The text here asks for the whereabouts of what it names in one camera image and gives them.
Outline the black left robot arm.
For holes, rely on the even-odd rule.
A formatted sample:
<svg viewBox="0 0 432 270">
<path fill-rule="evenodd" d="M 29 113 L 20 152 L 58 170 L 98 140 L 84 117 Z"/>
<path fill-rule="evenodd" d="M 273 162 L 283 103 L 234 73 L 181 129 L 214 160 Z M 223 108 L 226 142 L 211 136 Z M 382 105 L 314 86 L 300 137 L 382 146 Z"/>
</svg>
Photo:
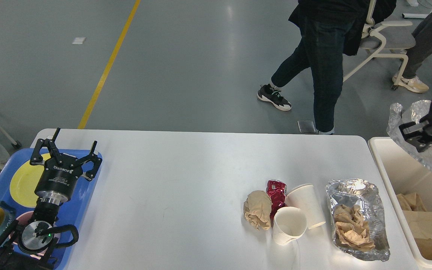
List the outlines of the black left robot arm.
<svg viewBox="0 0 432 270">
<path fill-rule="evenodd" d="M 79 239 L 102 155 L 58 149 L 53 136 L 17 151 L 0 173 L 0 270 L 62 270 Z"/>
</svg>

